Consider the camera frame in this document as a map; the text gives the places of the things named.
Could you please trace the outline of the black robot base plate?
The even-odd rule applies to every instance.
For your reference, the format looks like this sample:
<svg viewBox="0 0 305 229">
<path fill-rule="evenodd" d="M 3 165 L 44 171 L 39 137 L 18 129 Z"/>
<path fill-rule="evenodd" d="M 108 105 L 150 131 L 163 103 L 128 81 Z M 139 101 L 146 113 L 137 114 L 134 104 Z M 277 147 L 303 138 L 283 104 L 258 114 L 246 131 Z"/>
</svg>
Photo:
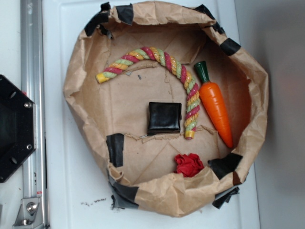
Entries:
<svg viewBox="0 0 305 229">
<path fill-rule="evenodd" d="M 6 182 L 35 150 L 34 102 L 0 76 L 0 182 Z"/>
</svg>

